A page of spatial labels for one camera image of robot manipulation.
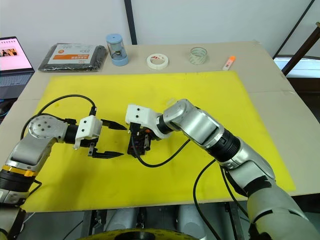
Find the clear tape roll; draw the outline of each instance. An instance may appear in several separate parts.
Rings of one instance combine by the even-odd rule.
[[[149,68],[161,70],[168,66],[169,59],[166,55],[161,53],[153,53],[146,58],[146,64]]]
[[[203,64],[207,58],[207,50],[203,47],[194,47],[190,51],[189,62],[195,65]]]

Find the floor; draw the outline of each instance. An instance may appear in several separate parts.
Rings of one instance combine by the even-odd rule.
[[[225,205],[220,203],[201,204],[200,208],[209,222],[214,226],[223,240],[234,240],[233,230],[230,223],[229,214],[225,211]],[[174,222],[170,215],[172,206],[160,206],[148,208],[148,218],[145,226],[147,228],[163,228],[174,230]],[[114,210],[108,211],[107,222]],[[320,232],[320,213],[306,213],[309,220]],[[36,213],[24,225],[18,240],[62,240],[64,236],[76,226],[84,216],[84,212],[57,212],[57,213]],[[240,213],[241,225],[245,240],[249,239],[249,223],[244,220],[246,217]],[[205,226],[207,240],[214,240],[214,236],[207,226]],[[74,240],[80,237],[81,225],[77,227],[66,240]]]

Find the pencil sharpener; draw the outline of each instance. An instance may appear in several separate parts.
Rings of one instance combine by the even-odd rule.
[[[128,56],[120,34],[109,34],[106,36],[112,63],[116,66],[124,66],[128,63]]]

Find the yellow mat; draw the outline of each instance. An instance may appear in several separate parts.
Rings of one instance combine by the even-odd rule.
[[[168,102],[186,98],[266,158],[280,187],[286,191],[295,189],[235,72],[57,76],[48,84],[37,110],[67,94],[90,97],[97,105],[98,118],[122,125],[125,125],[130,103],[161,113]],[[68,98],[56,102],[45,112],[61,118],[76,118],[79,122],[89,110],[86,100]],[[191,203],[194,181],[212,157],[190,142],[170,163],[147,168],[126,154],[129,138],[127,131],[102,128],[98,150],[125,153],[112,159],[91,158],[87,156],[87,148],[74,150],[70,144],[56,143],[37,177],[43,182],[42,187],[27,199],[23,208],[28,212],[51,212]],[[181,132],[174,132],[168,139],[152,141],[151,150],[142,158],[150,164],[160,163],[186,139]],[[218,164],[203,174],[197,197],[206,202],[230,199]]]

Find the orange highlighter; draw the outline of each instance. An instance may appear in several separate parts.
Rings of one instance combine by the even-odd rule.
[[[222,70],[228,71],[235,60],[236,60],[236,56],[229,57],[229,59],[226,61],[225,65],[223,66]]]

